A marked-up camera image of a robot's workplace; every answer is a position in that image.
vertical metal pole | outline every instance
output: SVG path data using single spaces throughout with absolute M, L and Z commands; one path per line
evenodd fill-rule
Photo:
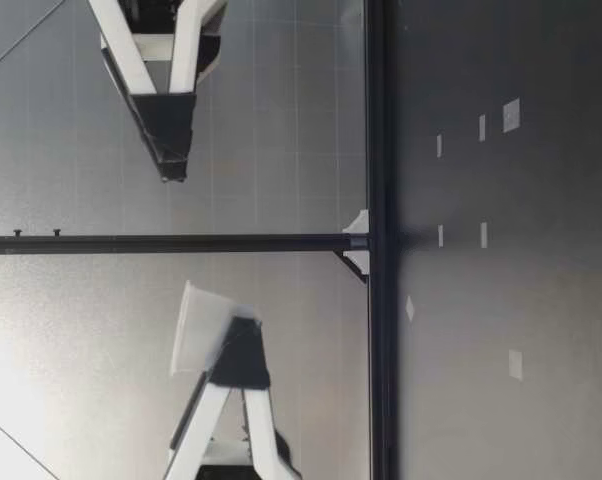
M 370 209 L 372 480 L 398 480 L 398 264 L 395 0 L 366 1 Z

horizontal metal rod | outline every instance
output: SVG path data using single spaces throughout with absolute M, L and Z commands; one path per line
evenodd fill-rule
M 334 252 L 367 248 L 367 235 L 349 234 L 0 237 L 0 255 Z

black wall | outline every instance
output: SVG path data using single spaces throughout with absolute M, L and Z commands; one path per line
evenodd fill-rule
M 420 239 L 402 478 L 602 479 L 602 1 L 403 0 L 396 28 L 402 222 Z

diagonal wire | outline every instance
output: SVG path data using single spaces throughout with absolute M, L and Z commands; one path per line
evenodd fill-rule
M 39 460 L 37 460 L 37 458 L 34 455 L 32 455 L 23 445 L 21 445 L 12 435 L 10 435 L 3 428 L 1 428 L 1 425 L 0 425 L 0 432 L 3 433 L 3 435 L 5 435 L 6 437 L 8 437 L 8 439 L 10 439 L 10 441 L 12 443 L 14 443 L 17 447 L 19 447 L 19 449 L 23 453 L 25 453 L 31 460 L 33 460 L 39 467 L 41 467 L 43 470 L 45 470 L 48 475 L 50 475 L 55 480 L 59 480 L 59 477 L 57 477 L 54 473 L 52 473 L 52 471 L 50 471 L 50 469 L 48 467 L 46 467 L 43 463 L 41 463 Z
M 5 52 L 3 52 L 0 55 L 0 63 L 8 55 L 10 55 L 15 48 L 17 48 L 19 45 L 21 45 L 21 43 L 26 38 L 28 38 L 32 32 L 34 32 L 37 28 L 39 28 L 43 22 L 45 22 L 48 18 L 50 18 L 50 16 L 54 12 L 56 12 L 61 7 L 61 5 L 63 5 L 66 2 L 67 2 L 67 0 L 59 0 L 59 3 L 57 3 L 54 7 L 52 7 L 50 10 L 48 10 L 48 12 L 45 15 L 43 15 L 39 20 L 37 20 L 37 22 L 34 25 L 32 25 L 16 42 L 14 42 Z

black metal bar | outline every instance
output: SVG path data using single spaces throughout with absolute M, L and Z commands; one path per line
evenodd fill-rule
M 394 0 L 366 1 L 372 480 L 399 479 L 399 230 Z
M 333 252 L 367 246 L 367 235 L 349 234 L 0 237 L 0 255 Z
M 339 260 L 341 260 L 341 262 L 347 267 L 347 269 L 354 274 L 355 277 L 361 280 L 363 284 L 368 284 L 368 277 L 361 273 L 359 267 L 357 267 L 357 265 L 352 260 L 346 257 L 344 252 L 334 252 L 334 254 Z

